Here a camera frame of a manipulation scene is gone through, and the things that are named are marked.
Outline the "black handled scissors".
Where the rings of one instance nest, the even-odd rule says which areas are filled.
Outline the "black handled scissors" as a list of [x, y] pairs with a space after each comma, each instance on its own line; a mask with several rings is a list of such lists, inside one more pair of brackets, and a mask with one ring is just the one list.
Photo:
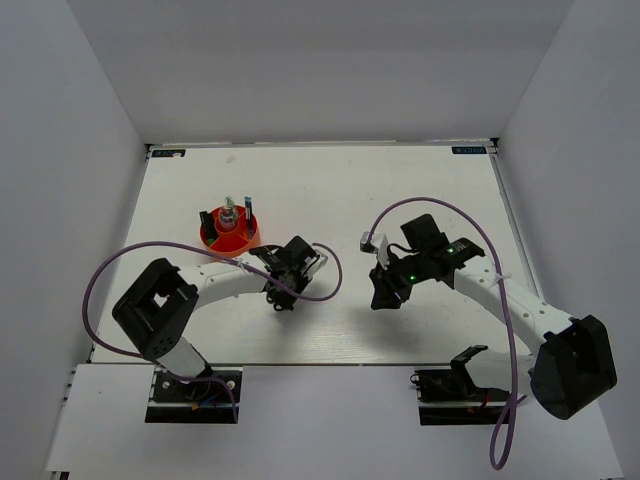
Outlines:
[[286, 292], [269, 292], [266, 300], [276, 312], [292, 311], [296, 302], [296, 298]]

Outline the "blue clear pen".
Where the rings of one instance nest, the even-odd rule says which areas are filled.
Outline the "blue clear pen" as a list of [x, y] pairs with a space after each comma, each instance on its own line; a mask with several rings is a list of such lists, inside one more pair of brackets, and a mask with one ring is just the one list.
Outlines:
[[245, 208], [247, 239], [252, 240], [254, 236], [254, 227], [253, 227], [252, 198], [250, 196], [244, 197], [244, 208]]

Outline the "yellow cap black highlighter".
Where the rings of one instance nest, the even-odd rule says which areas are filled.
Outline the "yellow cap black highlighter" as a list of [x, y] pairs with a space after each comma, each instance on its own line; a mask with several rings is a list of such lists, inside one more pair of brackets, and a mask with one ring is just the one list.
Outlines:
[[236, 228], [238, 223], [238, 211], [235, 206], [222, 206], [218, 210], [217, 229], [229, 232]]

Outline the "green cap black highlighter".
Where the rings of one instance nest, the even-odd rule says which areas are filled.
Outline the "green cap black highlighter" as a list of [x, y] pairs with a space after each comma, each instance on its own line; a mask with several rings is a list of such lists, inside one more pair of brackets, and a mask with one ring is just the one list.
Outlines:
[[210, 247], [218, 239], [214, 216], [211, 212], [200, 211], [199, 218], [201, 223], [201, 239], [207, 247]]

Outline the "green translucent correction tape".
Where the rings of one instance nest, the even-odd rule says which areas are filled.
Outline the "green translucent correction tape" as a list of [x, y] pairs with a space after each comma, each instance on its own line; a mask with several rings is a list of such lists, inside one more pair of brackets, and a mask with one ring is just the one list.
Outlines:
[[225, 205], [231, 209], [236, 209], [236, 203], [234, 202], [233, 198], [231, 196], [227, 196], [225, 198]]

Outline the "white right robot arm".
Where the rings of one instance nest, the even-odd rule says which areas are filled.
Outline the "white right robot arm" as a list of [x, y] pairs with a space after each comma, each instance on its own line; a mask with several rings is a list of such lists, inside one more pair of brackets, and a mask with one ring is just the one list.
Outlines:
[[429, 214], [401, 230], [408, 242], [402, 257], [392, 253], [383, 234], [366, 232], [360, 240], [361, 251], [376, 257], [369, 273], [372, 309], [397, 310], [415, 285], [442, 282], [510, 325], [529, 350], [510, 355], [474, 345], [446, 369], [420, 370], [413, 383], [422, 402], [502, 402], [516, 385], [520, 396], [567, 420], [616, 385], [608, 332], [599, 319], [578, 319], [500, 275], [478, 245], [467, 238], [450, 241]]

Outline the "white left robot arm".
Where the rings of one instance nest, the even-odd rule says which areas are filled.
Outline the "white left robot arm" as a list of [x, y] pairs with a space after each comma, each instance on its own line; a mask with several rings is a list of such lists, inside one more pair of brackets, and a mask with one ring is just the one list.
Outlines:
[[264, 294], [274, 310], [291, 310], [327, 256], [301, 237], [283, 247], [255, 247], [237, 258], [181, 268], [152, 261], [116, 302], [112, 316], [140, 356], [177, 375], [199, 399], [211, 387], [205, 358], [184, 337], [193, 313], [244, 294]]

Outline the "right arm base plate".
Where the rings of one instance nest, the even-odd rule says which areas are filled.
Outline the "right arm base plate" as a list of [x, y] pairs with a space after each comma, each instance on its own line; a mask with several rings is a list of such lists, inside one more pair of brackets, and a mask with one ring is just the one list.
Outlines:
[[509, 398], [504, 390], [467, 385], [451, 369], [415, 370], [409, 381], [421, 426], [493, 425]]

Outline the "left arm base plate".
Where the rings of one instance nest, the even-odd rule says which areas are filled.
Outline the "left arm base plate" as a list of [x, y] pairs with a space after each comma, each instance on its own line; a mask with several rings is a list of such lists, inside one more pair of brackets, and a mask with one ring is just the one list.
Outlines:
[[240, 412], [243, 369], [214, 368], [219, 382], [184, 383], [156, 369], [145, 413], [148, 424], [235, 424]]

